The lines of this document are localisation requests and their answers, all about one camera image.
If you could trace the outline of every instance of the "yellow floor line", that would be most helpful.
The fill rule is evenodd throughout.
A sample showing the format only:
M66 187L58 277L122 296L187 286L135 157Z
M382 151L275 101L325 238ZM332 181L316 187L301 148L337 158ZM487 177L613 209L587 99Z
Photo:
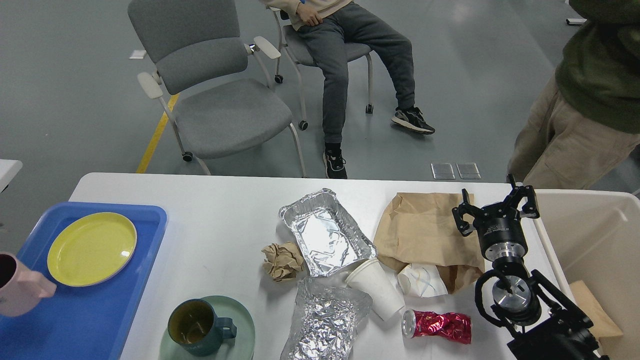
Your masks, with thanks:
M169 110L173 110L173 105L175 105L175 102L178 101L179 95L180 94L175 94L171 96L171 99L169 99L169 104L168 104ZM164 127L166 126L166 123L168 121L169 121L169 117L166 116L166 113L163 113L162 117L160 118L160 122L158 122L158 126L156 126L154 135L151 136L151 141L149 141L149 145L147 145L147 150L145 151L145 154L142 156L142 160L140 160L140 164L138 165L136 174L144 174L147 171L147 166L149 166L149 163L151 162L151 157L154 155L154 152L156 151L156 147L158 145L158 142L160 141L160 137L162 136L162 133L164 132Z

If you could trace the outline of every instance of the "crushed red can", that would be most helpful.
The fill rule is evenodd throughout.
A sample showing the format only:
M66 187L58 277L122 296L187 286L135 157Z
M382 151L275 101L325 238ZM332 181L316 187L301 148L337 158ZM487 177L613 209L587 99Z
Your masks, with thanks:
M441 336L468 345L471 344L471 318L461 313L407 310L402 317L402 333L407 338Z

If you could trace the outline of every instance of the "person's hand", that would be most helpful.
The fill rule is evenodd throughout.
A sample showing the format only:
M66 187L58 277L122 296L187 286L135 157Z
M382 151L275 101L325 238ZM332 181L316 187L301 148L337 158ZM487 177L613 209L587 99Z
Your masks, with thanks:
M302 21L309 26L316 26L322 24L322 18L318 15L316 9L313 6L300 3L296 9L296 14L302 19Z

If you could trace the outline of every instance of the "person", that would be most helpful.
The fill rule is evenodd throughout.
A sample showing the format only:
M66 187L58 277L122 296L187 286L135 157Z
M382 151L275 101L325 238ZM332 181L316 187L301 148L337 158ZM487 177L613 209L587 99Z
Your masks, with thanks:
M640 143L640 1L570 5L587 22L565 45L508 165L535 188L589 188Z
M367 44L385 64L396 90L392 121L420 134L433 134L415 106L411 42L352 0L260 0L289 14L293 28L324 75L323 161L326 176L346 179L342 128L346 118L349 74L345 42Z

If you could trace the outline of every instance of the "dark green mug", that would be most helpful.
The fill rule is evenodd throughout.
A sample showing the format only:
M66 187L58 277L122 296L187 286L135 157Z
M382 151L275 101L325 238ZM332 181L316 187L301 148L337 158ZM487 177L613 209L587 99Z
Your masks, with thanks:
M169 337L196 356L206 356L236 337L231 318L220 318L213 306L202 299L187 300L173 310L167 326Z

